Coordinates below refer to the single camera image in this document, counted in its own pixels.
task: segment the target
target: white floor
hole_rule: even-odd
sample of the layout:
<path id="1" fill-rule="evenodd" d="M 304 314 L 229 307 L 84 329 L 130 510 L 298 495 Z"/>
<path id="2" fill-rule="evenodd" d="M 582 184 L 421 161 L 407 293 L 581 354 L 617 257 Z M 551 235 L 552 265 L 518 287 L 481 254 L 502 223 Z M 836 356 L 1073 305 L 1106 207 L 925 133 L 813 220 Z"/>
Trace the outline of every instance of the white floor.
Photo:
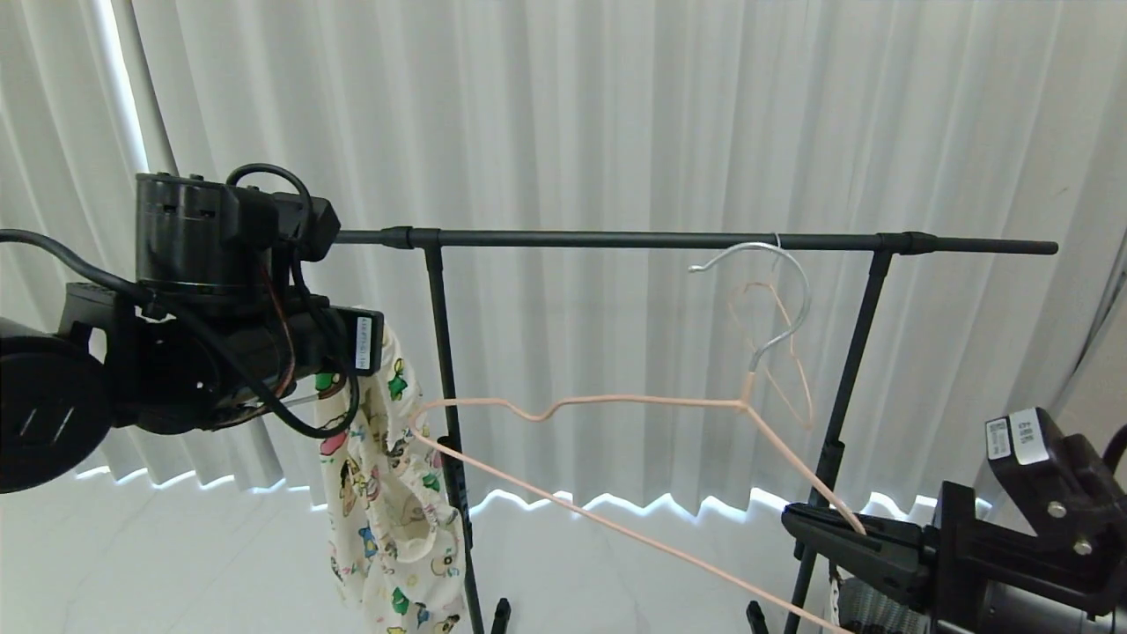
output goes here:
<path id="1" fill-rule="evenodd" d="M 770 497 L 753 500 L 746 512 L 707 503 L 696 518 L 665 503 L 594 508 L 789 597 L 792 543 L 760 501 Z M 0 497 L 0 514 L 5 634 L 374 632 L 331 587 L 325 515 L 304 491 L 64 476 Z M 566 510 L 494 495 L 472 517 L 487 627 L 504 596 L 514 634 L 749 631 L 745 591 Z M 820 613 L 824 583 L 811 597 Z M 784 613 L 766 613 L 781 632 Z"/>

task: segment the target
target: barcode sticker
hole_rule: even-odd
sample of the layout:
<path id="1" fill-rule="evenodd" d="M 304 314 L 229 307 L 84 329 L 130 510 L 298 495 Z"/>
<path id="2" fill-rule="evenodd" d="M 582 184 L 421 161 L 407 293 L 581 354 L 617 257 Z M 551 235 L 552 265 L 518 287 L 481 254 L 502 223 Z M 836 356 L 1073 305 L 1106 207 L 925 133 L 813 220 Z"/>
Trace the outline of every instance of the barcode sticker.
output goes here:
<path id="1" fill-rule="evenodd" d="M 986 458 L 1006 458 L 1010 452 L 1010 425 L 1005 419 L 986 423 Z"/>
<path id="2" fill-rule="evenodd" d="M 1019 465 L 1032 465 L 1049 459 L 1045 449 L 1045 437 L 1041 436 L 1041 423 L 1037 420 L 1037 410 L 1022 410 L 1010 414 L 1013 427 L 1013 454 Z"/>
<path id="3" fill-rule="evenodd" d="M 370 370 L 371 368 L 372 368 L 372 319 L 371 316 L 357 316 L 356 369 Z"/>

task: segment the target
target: baby clothes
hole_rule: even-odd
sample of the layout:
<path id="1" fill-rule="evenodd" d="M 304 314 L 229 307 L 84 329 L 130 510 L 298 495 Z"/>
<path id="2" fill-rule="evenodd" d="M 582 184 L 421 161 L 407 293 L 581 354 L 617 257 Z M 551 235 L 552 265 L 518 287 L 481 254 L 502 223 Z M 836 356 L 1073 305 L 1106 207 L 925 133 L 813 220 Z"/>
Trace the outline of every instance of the baby clothes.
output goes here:
<path id="1" fill-rule="evenodd" d="M 360 391 L 350 428 L 321 444 L 337 588 L 361 605 L 373 634 L 445 634 L 465 619 L 462 521 L 442 491 L 441 455 L 407 425 L 421 393 L 387 325 L 380 369 L 361 377 Z M 347 389 L 319 401 L 318 426 L 347 409 Z M 429 438 L 426 414 L 417 428 Z"/>

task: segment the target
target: clothing rack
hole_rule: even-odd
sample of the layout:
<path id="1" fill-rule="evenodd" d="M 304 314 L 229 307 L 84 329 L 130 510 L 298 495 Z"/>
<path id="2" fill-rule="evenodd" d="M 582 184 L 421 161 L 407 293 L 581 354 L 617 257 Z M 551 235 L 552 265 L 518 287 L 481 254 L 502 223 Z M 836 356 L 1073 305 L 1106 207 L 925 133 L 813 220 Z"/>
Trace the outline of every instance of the clothing rack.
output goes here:
<path id="1" fill-rule="evenodd" d="M 899 233 L 691 233 L 691 232 L 645 232 L 645 231 L 462 231 L 425 229 L 416 226 L 390 226 L 379 230 L 340 231 L 337 243 L 383 244 L 398 249 L 423 249 L 426 256 L 427 277 L 431 285 L 431 305 L 434 313 L 435 339 L 438 348 L 438 370 L 442 376 L 443 399 L 455 399 L 453 352 L 450 343 L 450 319 L 446 310 L 446 288 L 443 280 L 443 247 L 538 247 L 538 248 L 644 248 L 644 249 L 725 249 L 740 242 L 758 241 L 777 244 L 789 250 L 834 250 L 870 251 L 869 277 L 864 285 L 861 307 L 845 366 L 842 368 L 837 396 L 829 414 L 829 423 L 818 457 L 817 476 L 832 490 L 837 481 L 845 446 L 841 443 L 842 426 L 849 410 L 853 385 L 857 382 L 861 358 L 869 340 L 873 314 L 885 277 L 894 255 L 923 255 L 934 251 L 947 252 L 993 252 L 1053 255 L 1057 243 L 1035 240 L 1003 240 L 994 238 L 948 238 L 921 231 Z M 458 421 L 458 409 L 446 408 L 446 436 L 438 441 L 444 446 L 462 450 L 462 434 Z M 465 529 L 465 597 L 469 604 L 470 623 L 473 634 L 485 634 L 481 605 L 478 600 L 477 580 L 473 574 L 473 533 L 470 526 L 469 503 L 465 493 L 465 468 L 460 461 L 443 461 L 446 494 L 452 507 L 462 516 Z M 810 490 L 809 503 L 826 507 L 826 500 Z M 800 560 L 798 577 L 791 602 L 802 606 L 810 588 L 817 554 L 796 544 L 795 557 Z M 757 633 L 765 631 L 762 611 L 755 601 L 746 610 L 748 625 Z M 490 634 L 504 634 L 508 627 L 511 606 L 500 599 L 494 614 Z M 798 617 L 789 615 L 784 634 L 796 634 Z"/>

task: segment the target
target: hanger bar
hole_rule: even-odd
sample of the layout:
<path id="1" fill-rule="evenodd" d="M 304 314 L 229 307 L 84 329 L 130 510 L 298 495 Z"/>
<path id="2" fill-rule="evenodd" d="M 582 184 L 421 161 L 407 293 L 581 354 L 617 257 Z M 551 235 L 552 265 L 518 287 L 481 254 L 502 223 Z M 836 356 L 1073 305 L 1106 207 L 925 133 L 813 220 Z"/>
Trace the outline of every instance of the hanger bar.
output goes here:
<path id="1" fill-rule="evenodd" d="M 554 247 L 721 249 L 739 242 L 775 243 L 789 250 L 859 250 L 917 255 L 932 251 L 1053 255 L 1057 243 L 1045 240 L 950 238 L 921 231 L 900 233 L 692 233 L 663 231 L 508 231 L 388 226 L 340 231 L 337 243 L 428 247 Z"/>

